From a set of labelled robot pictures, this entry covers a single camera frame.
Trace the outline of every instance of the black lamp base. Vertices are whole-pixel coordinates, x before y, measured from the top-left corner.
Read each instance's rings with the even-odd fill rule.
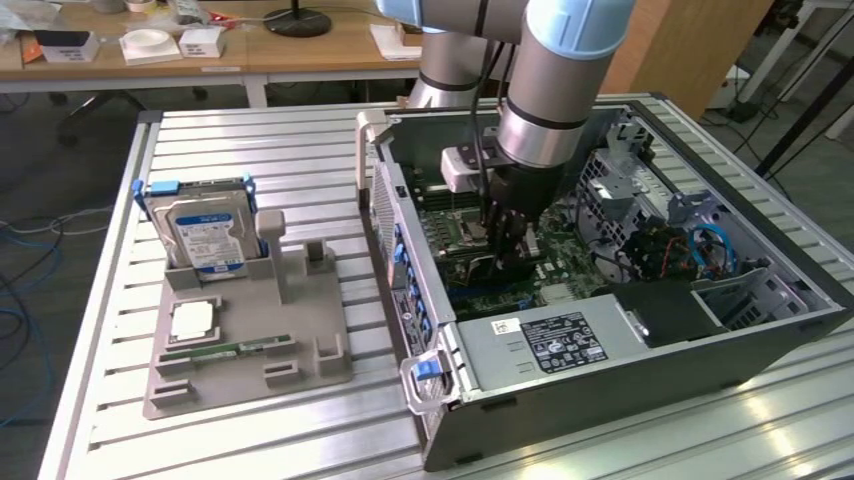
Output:
[[[266,30],[285,37],[316,37],[332,30],[332,20],[320,12],[301,8],[298,18],[293,16],[292,10],[274,10],[264,15],[264,18],[278,17],[265,20]]]

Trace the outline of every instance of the blue cable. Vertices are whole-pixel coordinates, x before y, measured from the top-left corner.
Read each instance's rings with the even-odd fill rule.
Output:
[[[41,353],[43,356],[45,379],[46,379],[43,389],[41,390],[41,392],[38,392],[38,394],[31,398],[31,400],[26,402],[26,405],[23,405],[5,420],[2,420],[2,422],[0,422],[0,428],[2,428],[14,420],[21,418],[26,413],[29,413],[38,406],[41,401],[45,399],[45,397],[50,393],[50,389],[53,388],[53,367],[50,366],[50,357],[47,356],[46,342],[43,341],[43,335],[41,333],[41,329],[38,328],[38,324],[31,320],[31,318],[29,318],[27,315],[23,315],[23,313],[19,310],[11,310],[10,308],[0,308],[0,313],[14,315],[18,319],[21,319],[21,321],[26,322],[26,326],[29,327],[29,330],[35,339],[35,342],[41,347]]]
[[[727,258],[729,259],[729,263],[731,263],[729,271],[732,273],[737,272],[737,258],[735,258],[735,251],[732,250],[729,237],[725,235],[725,232],[720,227],[709,223],[699,224],[696,227],[693,227],[693,229],[691,230],[691,233],[688,233],[688,248],[691,249],[691,255],[693,256],[693,260],[696,260],[696,263],[700,265],[700,267],[703,268],[705,267],[705,261],[703,260],[703,257],[696,250],[696,242],[693,240],[693,234],[703,230],[708,230],[720,238],[720,243],[723,243],[723,248],[725,248]]]
[[[58,250],[58,248],[55,248],[49,243],[26,242],[9,235],[0,235],[0,236],[5,238],[9,242],[19,245],[21,247],[46,248],[53,253],[53,263],[50,264],[47,271],[41,275],[41,277],[31,280],[29,283],[25,283],[15,289],[19,294],[29,293],[38,286],[38,284],[43,282],[47,278],[50,278],[50,276],[55,273],[55,270],[58,269],[58,264],[61,263],[61,259],[62,259],[62,252]],[[9,292],[0,292],[0,296],[3,296],[3,297],[9,296]]]

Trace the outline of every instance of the blue hard drive label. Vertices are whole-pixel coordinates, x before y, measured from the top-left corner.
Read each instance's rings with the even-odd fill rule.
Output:
[[[608,359],[580,312],[522,323],[521,332],[545,373]]]
[[[240,241],[230,236],[234,226],[229,213],[174,219],[177,234],[192,266],[204,273],[226,273],[245,262]]]

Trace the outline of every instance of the gray floor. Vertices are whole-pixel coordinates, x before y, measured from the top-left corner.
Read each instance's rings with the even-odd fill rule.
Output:
[[[741,58],[748,69],[756,67],[771,42],[772,39],[763,38],[751,44]],[[771,73],[771,81],[777,78],[788,63],[800,57],[803,51],[803,47],[792,46]],[[837,68],[839,65],[832,61],[821,62],[795,100],[779,106],[779,119],[765,122],[751,141],[759,155],[764,155],[771,149],[803,111],[805,103]],[[348,101],[345,84],[302,84],[286,87],[281,86],[277,89],[274,100],[278,104]],[[137,96],[149,108],[160,110],[245,106],[244,93],[238,87],[210,87],[208,91],[209,99],[204,102],[193,99],[189,89],[142,91],[137,92]],[[372,93],[372,100],[389,100],[394,94],[401,93],[401,84],[381,82],[372,86]],[[83,95],[70,94],[69,98],[69,105],[73,105],[82,100]],[[772,94],[767,95],[767,103],[772,98]],[[829,122],[852,99],[854,85],[849,85],[816,121],[819,127]],[[14,95],[13,100],[19,102],[22,96]],[[6,105],[0,103],[0,110],[3,108]],[[134,112],[121,102],[109,104],[86,120],[79,145],[74,149],[66,149],[53,141],[53,127],[69,109],[69,106],[53,107],[46,95],[35,94],[14,114],[0,114],[1,220],[31,215],[62,215],[111,203],[129,147]],[[713,122],[723,121],[713,113],[708,113],[707,117]],[[755,121],[732,126],[748,133]],[[709,127],[709,130],[729,148],[739,145],[740,139],[728,128]],[[803,137],[808,138],[811,133],[807,132]],[[854,154],[845,148],[845,144],[854,145],[854,135],[847,135],[843,142],[831,142],[821,137],[780,174],[779,179],[795,203],[843,245],[854,249],[854,189],[848,187],[854,180]],[[743,149],[739,155],[751,165],[756,163],[747,149]],[[105,215],[86,217],[69,224],[67,228],[90,228],[102,224],[105,220]],[[51,236],[43,234],[27,237],[26,240],[51,242]],[[38,404],[23,418],[43,420],[47,425],[70,359],[101,243],[102,233],[66,237],[61,243],[62,263],[55,274],[34,291],[23,295],[30,313],[43,330],[57,378],[47,400]],[[0,273],[6,276],[14,274],[39,253],[34,249],[23,249],[9,245],[7,242],[0,242]],[[0,296],[0,307],[11,306],[9,298]],[[6,318],[0,317],[0,334],[7,331],[7,325]],[[6,351],[11,347],[9,340],[0,340],[0,359],[6,358]],[[21,359],[0,371],[0,421],[38,394],[43,387],[43,378],[42,356],[33,344],[26,348]],[[46,441],[47,425],[0,428],[0,478],[17,480],[34,477]]]

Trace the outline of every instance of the green circuit board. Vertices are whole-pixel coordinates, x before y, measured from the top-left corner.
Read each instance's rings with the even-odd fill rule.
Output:
[[[554,301],[545,291],[561,292],[557,299],[563,301],[588,298],[607,285],[608,280],[593,265],[589,249],[568,222],[565,210],[564,205],[556,204],[540,217],[538,255],[529,277],[488,287],[472,287],[466,283],[472,265],[490,258],[478,209],[421,212],[421,226],[457,319],[541,306]]]

